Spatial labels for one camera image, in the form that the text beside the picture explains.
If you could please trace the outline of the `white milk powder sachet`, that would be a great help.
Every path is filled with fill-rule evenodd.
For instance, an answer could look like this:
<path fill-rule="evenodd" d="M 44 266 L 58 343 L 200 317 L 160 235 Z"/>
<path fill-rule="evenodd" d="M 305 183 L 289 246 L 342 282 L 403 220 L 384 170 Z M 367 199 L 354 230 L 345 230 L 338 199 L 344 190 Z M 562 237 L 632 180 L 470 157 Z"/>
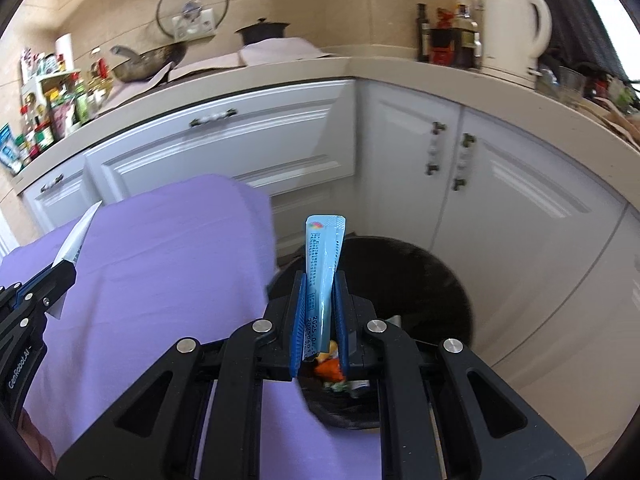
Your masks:
<path fill-rule="evenodd" d="M 94 216 L 101 206 L 102 202 L 98 200 L 75 223 L 48 270 L 47 278 L 51 281 L 53 288 L 51 296 L 48 296 L 46 311 L 58 320 L 62 316 L 66 294 L 76 282 L 76 266 L 79 255 L 84 247 Z"/>

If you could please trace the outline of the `light blue stick sachet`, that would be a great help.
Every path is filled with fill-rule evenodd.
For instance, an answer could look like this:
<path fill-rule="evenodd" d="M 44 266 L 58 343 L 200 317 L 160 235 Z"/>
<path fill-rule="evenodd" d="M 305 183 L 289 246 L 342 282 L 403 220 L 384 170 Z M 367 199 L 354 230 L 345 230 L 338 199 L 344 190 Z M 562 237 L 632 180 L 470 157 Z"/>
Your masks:
<path fill-rule="evenodd" d="M 346 219 L 335 214 L 313 214 L 306 220 L 305 360 L 329 352 L 332 289 L 345 228 Z"/>

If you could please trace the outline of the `black trash bin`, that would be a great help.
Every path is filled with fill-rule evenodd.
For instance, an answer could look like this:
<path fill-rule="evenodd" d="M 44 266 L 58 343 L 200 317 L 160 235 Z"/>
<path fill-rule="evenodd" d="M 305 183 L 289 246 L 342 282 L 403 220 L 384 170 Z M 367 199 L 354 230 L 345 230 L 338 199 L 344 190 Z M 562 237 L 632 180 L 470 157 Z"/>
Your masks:
<path fill-rule="evenodd" d="M 471 301 L 445 263 L 416 245 L 380 236 L 345 237 L 337 269 L 348 291 L 372 302 L 375 316 L 411 338 L 439 344 L 473 339 Z M 380 426 L 378 394 L 366 380 L 346 382 L 337 340 L 300 367 L 298 385 L 307 408 L 323 425 L 348 430 Z"/>

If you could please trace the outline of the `purple table cloth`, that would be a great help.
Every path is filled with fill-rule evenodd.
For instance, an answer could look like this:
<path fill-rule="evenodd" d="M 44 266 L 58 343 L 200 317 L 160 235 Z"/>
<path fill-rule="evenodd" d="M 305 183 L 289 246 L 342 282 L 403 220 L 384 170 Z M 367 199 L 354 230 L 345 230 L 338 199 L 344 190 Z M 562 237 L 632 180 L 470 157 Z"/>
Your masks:
<path fill-rule="evenodd" d="M 48 469 L 168 348 L 259 318 L 276 274 L 268 195 L 204 176 L 102 206 L 18 431 Z M 261 479 L 381 479 L 377 432 L 330 429 L 294 382 L 262 388 Z"/>

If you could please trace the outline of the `blue white snack bag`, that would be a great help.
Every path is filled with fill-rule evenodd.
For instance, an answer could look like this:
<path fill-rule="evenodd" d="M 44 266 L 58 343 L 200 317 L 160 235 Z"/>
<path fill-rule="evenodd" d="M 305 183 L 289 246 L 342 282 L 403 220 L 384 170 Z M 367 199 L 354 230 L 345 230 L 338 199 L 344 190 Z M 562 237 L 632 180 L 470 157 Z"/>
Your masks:
<path fill-rule="evenodd" d="M 22 160 L 14 142 L 9 124 L 0 129 L 0 160 L 2 165 L 14 176 L 23 169 Z"/>

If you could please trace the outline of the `cooking oil bottle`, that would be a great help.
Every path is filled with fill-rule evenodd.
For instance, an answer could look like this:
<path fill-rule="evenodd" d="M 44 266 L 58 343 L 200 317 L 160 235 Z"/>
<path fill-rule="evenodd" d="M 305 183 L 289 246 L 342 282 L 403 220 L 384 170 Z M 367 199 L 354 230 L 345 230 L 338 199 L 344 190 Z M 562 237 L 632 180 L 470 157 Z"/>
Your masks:
<path fill-rule="evenodd" d="M 91 50 L 90 61 L 90 94 L 96 103 L 96 109 L 100 110 L 112 92 L 113 79 L 100 47 Z"/>

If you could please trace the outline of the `metal wok pan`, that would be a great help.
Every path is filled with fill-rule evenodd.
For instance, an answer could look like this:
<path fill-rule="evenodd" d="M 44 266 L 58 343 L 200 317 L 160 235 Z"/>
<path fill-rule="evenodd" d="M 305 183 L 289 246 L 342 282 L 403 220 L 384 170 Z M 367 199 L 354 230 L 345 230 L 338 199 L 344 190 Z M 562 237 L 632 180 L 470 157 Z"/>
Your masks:
<path fill-rule="evenodd" d="M 187 50 L 188 44 L 183 41 L 142 53 L 125 46 L 114 46 L 110 49 L 111 54 L 124 60 L 112 68 L 112 73 L 123 84 L 148 81 L 162 68 L 177 66 L 186 56 Z"/>

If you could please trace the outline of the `glass pot lid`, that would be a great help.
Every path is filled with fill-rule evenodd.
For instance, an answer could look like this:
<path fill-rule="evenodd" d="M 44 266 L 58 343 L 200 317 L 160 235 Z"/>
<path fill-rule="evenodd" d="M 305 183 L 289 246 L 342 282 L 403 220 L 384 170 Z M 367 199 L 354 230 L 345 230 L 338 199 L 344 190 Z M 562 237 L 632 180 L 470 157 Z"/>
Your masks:
<path fill-rule="evenodd" d="M 175 42 L 213 38 L 229 6 L 230 0 L 158 0 L 155 24 Z"/>

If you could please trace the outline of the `white cloth on counter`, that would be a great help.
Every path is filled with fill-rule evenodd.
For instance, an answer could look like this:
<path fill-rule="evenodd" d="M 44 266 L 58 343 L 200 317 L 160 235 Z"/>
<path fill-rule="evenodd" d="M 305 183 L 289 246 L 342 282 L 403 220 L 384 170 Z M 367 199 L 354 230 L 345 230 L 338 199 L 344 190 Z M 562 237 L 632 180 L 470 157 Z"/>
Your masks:
<path fill-rule="evenodd" d="M 206 60 L 186 65 L 180 64 L 168 73 L 168 80 L 174 81 L 208 70 L 234 70 L 246 66 L 305 61 L 327 56 L 330 54 L 303 38 L 269 38 L 244 46 L 238 52 L 206 58 Z"/>

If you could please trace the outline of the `black clay pot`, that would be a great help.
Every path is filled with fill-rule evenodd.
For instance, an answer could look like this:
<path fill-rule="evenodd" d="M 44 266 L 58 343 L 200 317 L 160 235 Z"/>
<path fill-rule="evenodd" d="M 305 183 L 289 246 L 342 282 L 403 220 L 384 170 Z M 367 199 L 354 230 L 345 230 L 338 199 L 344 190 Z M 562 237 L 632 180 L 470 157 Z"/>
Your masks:
<path fill-rule="evenodd" d="M 285 22 L 270 22 L 266 18 L 258 18 L 257 22 L 242 27 L 236 31 L 244 46 L 258 44 L 267 39 L 280 39 L 285 35 L 285 29 L 290 24 Z"/>

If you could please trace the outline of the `clear drinking glass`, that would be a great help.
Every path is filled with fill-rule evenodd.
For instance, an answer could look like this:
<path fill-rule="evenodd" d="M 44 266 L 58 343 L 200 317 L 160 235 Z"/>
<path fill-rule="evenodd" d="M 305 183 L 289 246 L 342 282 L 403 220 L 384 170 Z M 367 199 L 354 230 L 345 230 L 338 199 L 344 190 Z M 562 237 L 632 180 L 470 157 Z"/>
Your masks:
<path fill-rule="evenodd" d="M 587 78 L 572 70 L 571 68 L 561 66 L 559 71 L 559 101 L 570 108 L 577 108 L 582 96 Z"/>

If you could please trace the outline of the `white electric kettle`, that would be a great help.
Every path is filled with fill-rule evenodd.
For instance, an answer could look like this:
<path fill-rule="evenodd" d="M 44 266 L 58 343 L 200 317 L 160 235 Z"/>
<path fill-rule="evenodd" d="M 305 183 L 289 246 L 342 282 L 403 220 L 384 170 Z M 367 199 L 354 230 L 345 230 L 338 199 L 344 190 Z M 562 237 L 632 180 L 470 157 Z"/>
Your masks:
<path fill-rule="evenodd" d="M 533 89 L 552 33 L 546 0 L 485 0 L 480 72 Z"/>

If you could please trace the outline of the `soy sauce bottle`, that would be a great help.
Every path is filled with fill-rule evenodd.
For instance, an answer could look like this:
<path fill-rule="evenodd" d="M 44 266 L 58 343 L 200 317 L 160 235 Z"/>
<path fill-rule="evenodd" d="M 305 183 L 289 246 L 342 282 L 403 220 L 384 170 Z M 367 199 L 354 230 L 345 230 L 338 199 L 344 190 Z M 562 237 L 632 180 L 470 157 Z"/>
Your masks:
<path fill-rule="evenodd" d="M 451 26 L 452 63 L 462 70 L 474 70 L 478 67 L 477 51 L 480 44 L 480 32 L 477 22 L 471 18 L 468 7 L 458 3 Z"/>

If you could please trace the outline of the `red sauce jar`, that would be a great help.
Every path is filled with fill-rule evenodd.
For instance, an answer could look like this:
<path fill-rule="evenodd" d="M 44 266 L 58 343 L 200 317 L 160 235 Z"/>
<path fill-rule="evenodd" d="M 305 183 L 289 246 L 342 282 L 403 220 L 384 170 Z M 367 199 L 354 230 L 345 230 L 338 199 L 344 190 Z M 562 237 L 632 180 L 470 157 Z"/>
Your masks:
<path fill-rule="evenodd" d="M 445 9 L 437 9 L 437 23 L 431 29 L 431 62 L 440 66 L 452 63 L 452 21 L 454 14 Z"/>

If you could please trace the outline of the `dark glass bottle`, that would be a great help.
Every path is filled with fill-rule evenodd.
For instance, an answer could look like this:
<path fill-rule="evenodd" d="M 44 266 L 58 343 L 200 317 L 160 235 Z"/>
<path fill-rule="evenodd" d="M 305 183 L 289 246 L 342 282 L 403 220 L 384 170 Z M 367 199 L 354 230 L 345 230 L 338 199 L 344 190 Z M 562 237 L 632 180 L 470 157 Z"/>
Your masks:
<path fill-rule="evenodd" d="M 430 62 L 431 25 L 428 20 L 426 4 L 416 5 L 416 29 L 418 30 L 418 61 Z"/>

